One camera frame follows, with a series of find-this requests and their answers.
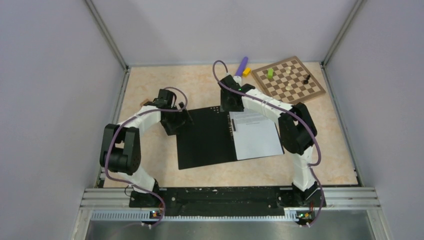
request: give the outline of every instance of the wooden chessboard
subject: wooden chessboard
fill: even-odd
[[[268,79],[268,69],[273,69]],[[317,79],[309,72],[297,56],[252,70],[263,93],[288,104],[297,104],[326,93]],[[303,81],[310,75],[307,84]]]

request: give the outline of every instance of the gray wall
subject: gray wall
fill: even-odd
[[[423,239],[424,2],[368,1],[329,65],[365,184],[394,239]]]
[[[130,65],[321,61],[355,0],[94,0]]]
[[[0,3],[0,239],[69,239],[122,76],[82,0]]]

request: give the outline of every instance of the beige tabletop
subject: beige tabletop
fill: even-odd
[[[248,67],[256,69],[265,65],[255,63]],[[304,62],[304,65],[327,90],[320,64]],[[228,70],[234,74],[237,67],[238,64],[230,64]],[[216,73],[223,78],[224,67],[217,65]],[[251,75],[243,78],[243,84],[246,83],[260,90]],[[168,86],[179,88],[187,95],[189,110],[220,105],[220,88],[212,75],[212,65],[133,67],[119,121],[132,116],[140,110],[142,101],[153,100],[160,88]],[[176,95],[178,102],[184,100],[181,94]],[[315,123],[322,152],[322,162],[314,168],[317,177],[323,185],[357,184],[328,91],[305,104]],[[313,162],[316,160],[314,149]],[[288,154],[178,170],[176,136],[167,136],[159,123],[141,137],[141,166],[161,187],[287,186],[293,180],[293,163]],[[104,182],[105,188],[126,186],[109,179]]]

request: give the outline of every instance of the white paper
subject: white paper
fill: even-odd
[[[276,125],[262,114],[245,109],[230,112],[237,160],[282,155]]]

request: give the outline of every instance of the wooden block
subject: wooden block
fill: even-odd
[[[243,77],[247,77],[251,73],[251,68],[246,67],[246,69],[243,71]]]
[[[274,73],[274,70],[272,68],[268,68],[268,79],[273,78],[273,73]]]
[[[147,102],[150,102],[150,100],[146,98],[144,101],[140,103],[140,107],[143,107],[143,105],[146,104]]]

